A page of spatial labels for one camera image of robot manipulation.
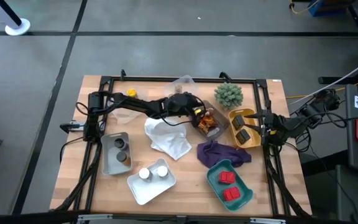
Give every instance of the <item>yellow tray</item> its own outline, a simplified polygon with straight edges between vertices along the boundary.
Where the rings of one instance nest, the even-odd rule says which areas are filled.
[[[233,140],[236,143],[237,147],[245,149],[245,148],[249,148],[249,147],[260,146],[260,135],[259,135],[259,133],[257,131],[253,130],[252,128],[248,128],[247,126],[243,126],[241,129],[236,131],[234,129],[233,124],[231,123],[231,121],[234,119],[235,116],[241,115],[242,119],[244,119],[245,124],[250,124],[250,125],[255,125],[256,126],[255,118],[245,118],[244,117],[246,115],[250,115],[250,114],[254,114],[254,113],[255,112],[252,109],[239,109],[239,110],[232,110],[232,111],[229,112],[229,121],[230,121],[231,133],[232,133]],[[248,132],[249,136],[251,137],[244,144],[240,144],[240,142],[236,138],[236,134],[239,131],[241,131],[242,129],[245,129]]]

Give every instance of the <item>black clamp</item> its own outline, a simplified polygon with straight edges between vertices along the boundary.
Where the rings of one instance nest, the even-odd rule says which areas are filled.
[[[102,76],[100,79],[100,85],[105,85],[109,82],[111,82],[112,78],[110,76]]]
[[[267,110],[271,110],[272,109],[272,101],[271,100],[265,100],[265,107]]]
[[[226,72],[221,72],[219,74],[219,78],[224,78],[228,83],[230,83],[232,81],[232,79]]]
[[[127,76],[127,73],[125,72],[124,69],[121,69],[121,76],[119,77],[119,80],[124,81],[125,76]]]
[[[83,126],[84,126],[83,123],[72,120],[69,123],[61,124],[60,129],[62,129],[64,132],[68,134],[70,131],[82,131]]]
[[[187,223],[186,215],[177,215],[177,224],[185,224]]]
[[[256,83],[262,87],[262,88],[267,88],[267,82],[266,82],[266,79],[261,79],[261,78],[258,78],[255,80]]]

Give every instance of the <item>green succulent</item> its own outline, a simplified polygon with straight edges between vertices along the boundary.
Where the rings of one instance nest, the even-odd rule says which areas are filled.
[[[224,110],[232,110],[242,104],[244,98],[241,87],[233,83],[223,83],[215,89],[215,99]]]

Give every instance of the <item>purple cloth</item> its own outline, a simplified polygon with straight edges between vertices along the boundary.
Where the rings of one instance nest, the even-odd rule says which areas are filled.
[[[197,159],[206,167],[211,168],[223,159],[229,159],[233,167],[239,167],[245,162],[251,162],[251,155],[245,150],[208,141],[197,146]]]

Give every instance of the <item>white lid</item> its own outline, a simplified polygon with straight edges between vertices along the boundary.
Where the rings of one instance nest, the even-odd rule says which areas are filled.
[[[150,171],[148,170],[148,168],[141,168],[139,171],[139,177],[141,179],[147,179],[149,178],[150,175]]]
[[[160,177],[165,177],[168,174],[168,169],[165,166],[160,166],[157,168],[157,174]]]

